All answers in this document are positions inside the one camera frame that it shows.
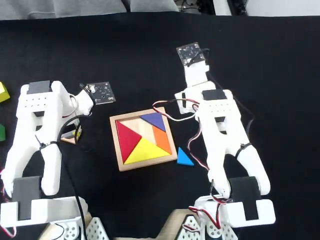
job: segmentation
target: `black cloth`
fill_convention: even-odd
[[[0,103],[0,123],[7,131],[7,140],[0,143],[1,165],[13,142],[23,84],[59,80],[77,94],[79,83],[109,81],[116,102],[98,105],[92,118],[82,121],[80,147],[62,143],[62,160],[110,236],[155,237],[174,209],[185,209],[209,193],[207,173],[174,161],[119,172],[109,117],[150,109],[153,102],[183,90],[176,47],[199,42],[210,49],[212,75],[255,113],[250,140],[271,182],[266,198],[274,203],[276,223],[246,227],[241,239],[312,239],[319,192],[319,28],[320,17],[173,12],[0,22],[0,81],[11,95]],[[174,103],[166,110],[183,117]],[[241,112],[246,124],[250,116]],[[176,147],[185,150],[197,122],[169,124]],[[203,140],[192,148],[205,161]],[[41,175],[43,165],[35,154],[24,176]],[[224,166],[229,178],[245,176],[230,156]],[[62,169],[57,196],[72,195]],[[43,228],[19,227],[16,239],[36,239]]]

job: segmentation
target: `yellow block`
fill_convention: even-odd
[[[145,138],[141,138],[138,144],[135,146],[127,160],[124,164],[133,164],[149,159],[160,158],[164,156],[169,156],[170,154],[165,150],[162,150],[157,145],[149,142]]]
[[[0,82],[0,103],[9,99],[10,98],[10,95],[5,87],[5,85]]]

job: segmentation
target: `gray fabric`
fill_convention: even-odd
[[[174,0],[123,0],[123,2],[122,0],[0,0],[0,20],[50,19],[127,11],[178,11]]]
[[[174,0],[123,0],[131,12],[178,12]]]

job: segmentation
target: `red and white wire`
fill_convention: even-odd
[[[15,226],[12,228],[13,229],[13,233],[10,232],[6,227],[1,226],[1,229],[11,239],[13,239],[17,235],[17,228]]]
[[[204,163],[202,163],[202,162],[200,161],[200,159],[197,158],[197,157],[191,152],[191,149],[190,149],[191,143],[192,143],[194,140],[196,140],[197,138],[200,137],[201,131],[202,131],[202,130],[201,130],[201,125],[200,125],[200,123],[199,123],[198,132],[197,132],[192,138],[190,138],[190,139],[188,140],[186,148],[188,149],[190,155],[194,158],[194,160],[196,160],[197,163],[198,163],[201,167],[203,167],[204,169],[206,169],[207,171],[209,171],[209,167],[208,167],[207,165],[205,165]]]
[[[218,203],[218,205],[216,206],[216,213],[215,213],[215,219],[211,216],[211,214],[203,209],[203,208],[197,208],[195,206],[189,206],[188,209],[193,212],[196,213],[197,215],[199,215],[199,212],[204,213],[209,219],[210,221],[213,223],[213,225],[217,228],[220,229],[220,220],[219,220],[219,207],[220,207],[220,203]]]
[[[182,228],[190,233],[200,233],[200,229],[193,228],[187,224],[182,224]]]
[[[1,193],[2,193],[2,196],[3,196],[3,200],[5,203],[9,202],[9,200],[6,198],[6,193],[5,193],[5,186],[3,186],[3,188],[1,189]],[[1,229],[3,230],[3,232],[11,239],[13,239],[16,235],[17,235],[17,228],[14,226],[12,229],[13,229],[13,233],[10,232],[6,227],[3,227],[1,226]]]
[[[212,194],[210,194],[210,195],[211,195],[212,199],[215,202],[217,202],[217,203],[219,203],[221,205],[227,204],[227,203],[229,203],[231,201],[231,199],[220,199],[220,198],[217,198],[217,197],[213,196]]]
[[[153,110],[155,110],[157,113],[160,113],[162,114],[163,116],[166,116],[168,119],[171,119],[172,121],[175,121],[175,122],[182,122],[182,121],[185,121],[185,120],[188,120],[188,119],[193,119],[195,117],[195,114],[192,114],[191,116],[188,116],[188,117],[185,117],[185,118],[181,118],[181,119],[176,119],[172,116],[170,116],[169,114],[163,112],[163,111],[160,111],[158,108],[155,107],[155,105],[157,104],[162,104],[162,103],[171,103],[171,102],[175,102],[175,101],[186,101],[186,102],[192,102],[196,105],[199,104],[199,102],[195,101],[195,100],[192,100],[192,99],[188,99],[188,98],[180,98],[180,99],[172,99],[172,100],[160,100],[160,101],[156,101],[155,103],[152,104],[152,108]]]

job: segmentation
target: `blue triangle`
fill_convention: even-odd
[[[176,160],[176,163],[188,166],[195,165],[180,147],[178,149],[178,159]]]
[[[149,113],[140,116],[141,119],[145,120],[146,122],[152,124],[153,126],[161,129],[162,131],[166,131],[166,127],[164,124],[164,120],[162,119],[162,115],[158,112]]]

